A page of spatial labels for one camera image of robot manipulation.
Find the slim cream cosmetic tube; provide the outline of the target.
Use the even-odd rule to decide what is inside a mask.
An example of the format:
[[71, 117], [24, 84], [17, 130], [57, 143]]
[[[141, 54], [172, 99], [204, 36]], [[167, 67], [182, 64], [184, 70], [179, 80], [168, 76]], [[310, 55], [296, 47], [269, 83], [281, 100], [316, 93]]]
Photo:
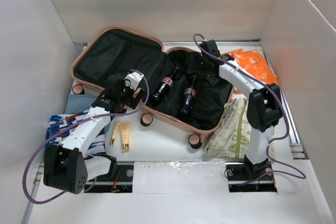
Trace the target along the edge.
[[110, 145], [114, 145], [114, 142], [116, 140], [116, 137], [117, 137], [117, 133], [119, 132], [119, 129], [120, 129], [120, 121], [115, 121], [114, 123], [114, 127], [113, 127], [113, 131], [112, 131], [112, 134], [111, 134], [111, 139], [110, 139]]

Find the pink suitcase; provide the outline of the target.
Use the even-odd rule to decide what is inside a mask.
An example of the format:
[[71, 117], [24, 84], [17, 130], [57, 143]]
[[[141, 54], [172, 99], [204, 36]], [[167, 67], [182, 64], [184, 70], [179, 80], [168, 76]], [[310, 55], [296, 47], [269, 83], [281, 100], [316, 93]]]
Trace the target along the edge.
[[[149, 126], [154, 119], [160, 119], [179, 127], [190, 132], [189, 144], [198, 149], [223, 120], [233, 86], [219, 75], [197, 77], [190, 114], [181, 115], [183, 93], [192, 81], [186, 72], [186, 58], [191, 52], [196, 51], [185, 47], [164, 50], [162, 42], [152, 36], [113, 26], [103, 30], [73, 62], [71, 75], [88, 88], [105, 90], [111, 74], [126, 75], [132, 69], [142, 72], [148, 81], [149, 96], [143, 98], [146, 106], [141, 124]], [[180, 71], [172, 87], [159, 103], [153, 102], [151, 96], [175, 67]]]

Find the wide cream cosmetic tube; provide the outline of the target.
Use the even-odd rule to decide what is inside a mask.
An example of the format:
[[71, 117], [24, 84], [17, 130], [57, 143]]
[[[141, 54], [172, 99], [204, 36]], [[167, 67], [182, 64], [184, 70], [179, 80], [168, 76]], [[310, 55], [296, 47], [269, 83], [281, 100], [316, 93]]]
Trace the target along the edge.
[[130, 149], [130, 139], [131, 139], [131, 126], [129, 121], [120, 122], [121, 131], [121, 142], [123, 151], [128, 151]]

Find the cola bottle red cap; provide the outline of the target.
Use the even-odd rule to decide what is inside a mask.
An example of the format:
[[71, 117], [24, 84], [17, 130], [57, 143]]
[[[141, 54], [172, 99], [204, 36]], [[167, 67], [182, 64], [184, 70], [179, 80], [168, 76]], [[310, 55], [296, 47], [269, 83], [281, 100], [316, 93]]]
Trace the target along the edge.
[[156, 92], [151, 96], [151, 100], [153, 102], [159, 103], [162, 100], [162, 98], [167, 94], [167, 92], [172, 87], [175, 77], [179, 73], [179, 71], [180, 68], [175, 67], [174, 70], [169, 75], [167, 75], [162, 79]]

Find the cream green printed jacket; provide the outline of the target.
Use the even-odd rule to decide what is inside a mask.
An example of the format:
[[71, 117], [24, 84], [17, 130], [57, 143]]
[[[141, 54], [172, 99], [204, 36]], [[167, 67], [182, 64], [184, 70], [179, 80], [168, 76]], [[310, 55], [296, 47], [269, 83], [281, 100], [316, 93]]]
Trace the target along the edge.
[[274, 134], [274, 128], [261, 132], [253, 128], [247, 120], [248, 100], [233, 99], [224, 107], [224, 119], [209, 139], [204, 154], [225, 160], [243, 160], [246, 154], [255, 157], [258, 144], [264, 146]]

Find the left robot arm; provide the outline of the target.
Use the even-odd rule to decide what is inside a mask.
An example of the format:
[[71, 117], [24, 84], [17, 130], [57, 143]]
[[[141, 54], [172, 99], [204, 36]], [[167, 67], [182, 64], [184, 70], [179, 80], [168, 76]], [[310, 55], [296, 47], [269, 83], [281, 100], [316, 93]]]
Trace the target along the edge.
[[104, 152], [91, 151], [89, 147], [115, 116], [126, 115], [126, 107], [137, 111], [141, 98], [149, 96], [149, 89], [141, 89], [142, 83], [147, 84], [147, 80], [137, 70], [118, 77], [110, 89], [99, 94], [85, 118], [74, 123], [75, 129], [59, 144], [46, 149], [44, 185], [79, 194], [89, 180], [99, 176], [105, 180], [115, 178], [116, 159]]

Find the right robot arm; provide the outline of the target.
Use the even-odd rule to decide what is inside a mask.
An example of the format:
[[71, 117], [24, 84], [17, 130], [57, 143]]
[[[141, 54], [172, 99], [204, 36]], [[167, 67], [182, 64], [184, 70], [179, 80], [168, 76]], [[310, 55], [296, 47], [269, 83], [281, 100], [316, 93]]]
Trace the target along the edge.
[[272, 138], [272, 130], [278, 125], [281, 118], [288, 120], [282, 106], [279, 85], [266, 84], [244, 70], [235, 59], [224, 60], [204, 49], [197, 42], [196, 37], [203, 38], [201, 34], [195, 34], [193, 40], [203, 55], [219, 63], [219, 77], [230, 82], [248, 98], [247, 120], [251, 126], [250, 146], [244, 156], [243, 173], [247, 181], [241, 185], [247, 185], [258, 181], [268, 172], [262, 172], [272, 160], [269, 148], [272, 142], [280, 138]]

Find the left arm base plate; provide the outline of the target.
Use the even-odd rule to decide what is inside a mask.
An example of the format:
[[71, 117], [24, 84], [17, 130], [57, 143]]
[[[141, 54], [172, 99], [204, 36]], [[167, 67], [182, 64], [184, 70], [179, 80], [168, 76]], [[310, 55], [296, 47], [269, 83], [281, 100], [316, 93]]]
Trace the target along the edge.
[[87, 193], [132, 193], [134, 162], [118, 162], [117, 169], [111, 175], [101, 175], [93, 185], [90, 180], [85, 185]]

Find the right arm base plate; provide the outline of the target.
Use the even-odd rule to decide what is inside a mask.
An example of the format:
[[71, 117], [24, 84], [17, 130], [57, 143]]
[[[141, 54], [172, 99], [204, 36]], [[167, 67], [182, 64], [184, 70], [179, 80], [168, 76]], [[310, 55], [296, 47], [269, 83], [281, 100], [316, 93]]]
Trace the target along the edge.
[[230, 193], [264, 193], [277, 192], [277, 186], [273, 174], [261, 175], [272, 171], [271, 164], [253, 175], [249, 175], [242, 162], [226, 163], [224, 176], [228, 180]]

